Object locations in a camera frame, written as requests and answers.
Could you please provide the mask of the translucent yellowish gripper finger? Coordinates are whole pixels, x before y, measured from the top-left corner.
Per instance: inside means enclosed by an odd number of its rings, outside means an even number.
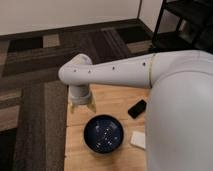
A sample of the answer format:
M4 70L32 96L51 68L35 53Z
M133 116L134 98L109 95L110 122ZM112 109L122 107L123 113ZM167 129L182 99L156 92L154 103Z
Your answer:
M70 112L74 113L75 106L73 106L72 104L69 104L69 108L70 108Z
M89 103L87 107L94 113L96 113L96 105L93 103Z

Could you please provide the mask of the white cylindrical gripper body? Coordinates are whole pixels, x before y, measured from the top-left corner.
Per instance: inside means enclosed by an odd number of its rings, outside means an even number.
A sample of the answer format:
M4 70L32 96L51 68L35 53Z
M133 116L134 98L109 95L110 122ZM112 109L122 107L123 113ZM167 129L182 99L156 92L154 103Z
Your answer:
M92 100L92 92L88 85L69 86L69 99L74 105L87 105Z

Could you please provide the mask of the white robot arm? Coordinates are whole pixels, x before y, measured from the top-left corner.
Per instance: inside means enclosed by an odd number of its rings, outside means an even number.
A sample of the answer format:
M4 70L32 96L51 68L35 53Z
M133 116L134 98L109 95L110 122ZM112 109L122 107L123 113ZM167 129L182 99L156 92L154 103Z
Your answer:
M92 84L148 89L147 171L213 171L213 54L151 53L95 64L78 54L58 77L73 105L86 105Z

